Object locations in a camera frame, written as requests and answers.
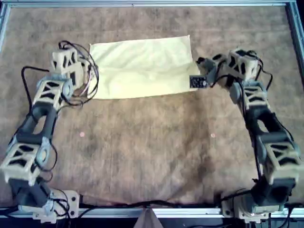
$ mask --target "yellow cloth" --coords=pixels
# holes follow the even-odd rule
[[[189,75],[200,74],[192,59],[189,36],[93,44],[90,53],[100,75],[94,99],[193,91]],[[95,84],[93,79],[89,91]]]

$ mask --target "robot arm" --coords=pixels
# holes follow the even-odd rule
[[[270,110],[267,90],[255,80],[258,73],[256,56],[237,49],[230,51],[228,57],[217,55],[212,60],[199,60],[199,65],[208,69],[203,80],[212,87],[218,82],[226,88],[233,103],[241,110],[255,151],[259,174],[250,193],[222,201],[223,214],[226,217],[233,214],[246,222],[260,222],[260,219],[265,219],[265,214],[283,210],[288,196],[298,183],[299,173],[304,169],[300,149]]]
[[[33,212],[33,219],[41,222],[55,223],[66,215],[78,216],[79,195],[74,191],[50,189],[40,177],[42,171],[51,171],[55,166],[46,169],[51,148],[56,150],[52,138],[58,112],[74,90],[86,82],[88,64],[82,64],[78,59],[74,48],[52,53],[50,74],[38,82],[30,112],[14,134],[0,166],[19,209]],[[43,116],[41,132],[34,133]]]

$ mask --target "brown carpet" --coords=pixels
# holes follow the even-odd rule
[[[12,9],[0,54],[1,157],[28,111],[21,68],[49,67],[58,41],[88,47],[187,34],[194,59],[238,46],[256,50],[274,74],[272,109],[304,148],[304,93],[284,7]],[[27,72],[32,96],[42,76]],[[89,203],[212,201],[215,193],[250,188],[257,177],[240,111],[219,86],[64,109],[54,144],[59,158],[49,186],[76,190]],[[10,188],[0,181],[1,205],[9,204]],[[297,200],[303,189],[301,181]]]

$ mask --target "aluminum frame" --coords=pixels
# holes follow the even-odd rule
[[[86,209],[79,209],[79,214],[84,212]],[[138,218],[142,213],[141,208],[129,208],[129,209],[94,209],[86,213],[83,218],[99,218],[99,219],[124,219],[124,218]],[[203,218],[203,219],[224,219],[219,208],[199,208],[199,209],[171,209],[161,208],[153,209],[157,218],[165,219],[177,219],[177,218]],[[18,218],[31,218],[32,213],[16,211],[10,215]],[[277,211],[271,213],[271,218],[282,219],[288,215],[288,209],[285,208],[283,211]],[[304,209],[295,208],[290,216],[291,218],[304,218]]]
[[[286,6],[291,34],[304,81],[304,31],[296,0],[6,0],[0,10],[0,52],[11,8],[75,8],[75,7],[170,7],[170,6]],[[220,209],[153,209],[158,218],[224,218]],[[94,209],[84,218],[138,218],[142,209]],[[288,209],[274,212],[272,218],[285,218]],[[17,211],[12,215],[31,218],[31,213]],[[295,208],[292,218],[304,218],[304,209]]]

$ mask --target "black cable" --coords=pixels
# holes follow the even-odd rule
[[[41,165],[39,165],[39,163],[37,161],[35,161],[35,164],[43,171],[43,172],[51,172],[54,167],[56,166],[57,160],[58,160],[58,151],[56,149],[56,147],[53,145],[52,142],[50,142],[51,147],[53,148],[54,152],[55,152],[55,162],[53,164],[53,166],[50,169],[45,169],[43,168]]]
[[[260,180],[260,179],[262,178],[262,174],[261,174],[261,167],[260,167],[260,164],[259,164],[259,162],[258,162],[257,138],[256,138],[256,137],[254,137],[253,152],[255,153],[255,162],[256,162],[257,176],[258,176],[258,179]]]
[[[259,68],[259,70],[258,70],[258,72],[257,72],[257,74],[256,74],[256,78],[255,78],[255,80],[257,81],[258,80],[258,78],[260,77],[260,74],[261,74],[261,71],[262,71],[262,66],[259,64],[259,66],[260,66],[260,68]]]
[[[201,208],[206,206],[205,204],[176,204],[176,203],[170,203],[168,201],[164,201],[164,200],[151,200],[151,201],[142,201],[142,202],[137,202],[137,203],[133,203],[133,204],[116,204],[116,205],[110,205],[110,206],[97,206],[97,207],[92,207],[92,208],[88,208],[87,210],[85,210],[84,212],[82,212],[78,218],[83,217],[86,213],[88,213],[89,211],[92,211],[94,209],[109,209],[109,208],[138,208],[138,207],[148,207],[152,204],[155,205],[160,205],[160,206],[165,206],[165,207],[170,207],[170,208]]]
[[[6,216],[6,217],[11,218],[11,219],[18,219],[17,217],[14,217],[14,216],[10,215],[11,213],[16,212],[18,210],[19,210],[18,206],[9,207],[9,208],[6,208],[4,210],[0,210],[0,216]]]
[[[271,228],[271,213],[268,214],[268,228]]]
[[[49,72],[49,70],[34,67],[34,66],[24,66],[21,70],[21,78],[22,78],[22,82],[23,82],[23,85],[24,85],[25,93],[27,94],[27,98],[28,98],[28,105],[29,105],[29,111],[28,112],[30,112],[30,110],[32,109],[32,99],[30,98],[28,84],[27,84],[27,81],[25,79],[25,74],[24,73],[25,73],[26,69],[32,69],[32,70],[37,70],[37,71],[42,71],[42,72]]]
[[[223,201],[226,201],[226,200],[229,200],[229,199],[231,199],[231,198],[235,198],[235,197],[237,197],[237,196],[242,196],[242,195],[249,194],[249,193],[251,193],[251,190],[246,190],[246,191],[243,191],[243,192],[231,194],[231,195],[229,195],[229,196],[225,196],[225,197],[221,198],[221,199],[219,200],[219,203],[221,203],[221,202],[223,202]]]
[[[71,42],[69,42],[69,41],[67,41],[67,40],[62,40],[62,41],[60,41],[60,42],[58,43],[59,49],[63,49],[63,50],[68,49],[68,48],[66,47],[67,45],[73,47],[73,48],[74,48],[74,49],[83,57],[83,59],[85,59],[85,60],[90,64],[90,66],[93,67],[93,70],[94,70],[94,73],[95,73],[96,85],[94,86],[93,90],[92,90],[90,93],[87,94],[88,96],[90,96],[90,95],[92,95],[92,94],[93,94],[93,95],[92,95],[90,98],[88,98],[87,100],[84,101],[84,104],[85,104],[85,103],[89,102],[90,100],[92,100],[93,97],[94,97],[94,96],[96,95],[96,93],[97,93],[98,84],[99,84],[99,71],[98,71],[98,66],[96,65],[96,63],[95,63],[95,61],[94,61],[92,55],[90,54],[90,52],[89,52],[84,46],[82,46],[82,45],[80,45],[80,44],[76,44],[76,43],[71,43]],[[91,61],[90,61],[89,59],[87,59],[87,58],[85,57],[85,55],[84,55],[77,47],[82,48],[82,49],[87,53],[87,55],[90,57]]]
[[[50,175],[51,175],[51,177],[48,180],[41,177],[42,181],[45,183],[51,182],[51,180],[53,179],[53,176],[54,176],[52,171],[48,171],[48,173],[50,173]]]
[[[271,86],[271,83],[272,83],[272,80],[273,80],[274,76],[273,76],[271,73],[265,71],[265,70],[262,68],[261,65],[259,65],[259,66],[260,66],[260,68],[261,68],[261,70],[262,70],[262,72],[263,72],[264,74],[270,76],[269,82],[268,82],[267,87],[266,87],[266,90],[268,90],[268,89],[270,88],[270,86]]]
[[[271,83],[272,83],[272,80],[273,80],[273,75],[272,75],[271,73],[269,73],[269,72],[267,72],[267,71],[264,70],[264,62],[263,62],[258,56],[256,56],[256,52],[255,52],[255,51],[250,50],[250,51],[248,51],[248,52],[246,53],[246,55],[248,55],[248,56],[250,56],[250,57],[253,57],[253,58],[255,58],[256,60],[258,60],[258,61],[260,62],[260,64],[259,64],[260,69],[259,69],[259,71],[258,71],[258,73],[257,73],[256,80],[258,79],[258,77],[259,77],[261,71],[262,71],[264,74],[270,76],[269,82],[268,82],[267,87],[266,87],[266,90],[268,90],[268,89],[270,88],[270,86],[271,86]]]
[[[294,137],[293,135],[290,133],[290,131],[278,120],[277,116],[274,114],[275,119],[279,122],[279,124],[281,125],[281,127],[283,127],[285,129],[285,131],[288,132],[288,134],[290,135],[290,138],[292,141],[294,141]]]
[[[281,226],[279,226],[278,228],[283,228],[283,227],[285,227],[286,224],[288,224],[287,227],[289,227],[290,216],[291,216],[291,213],[293,212],[293,210],[295,209],[295,207],[296,207],[296,205],[292,205],[288,208],[287,217],[286,217],[284,223]]]

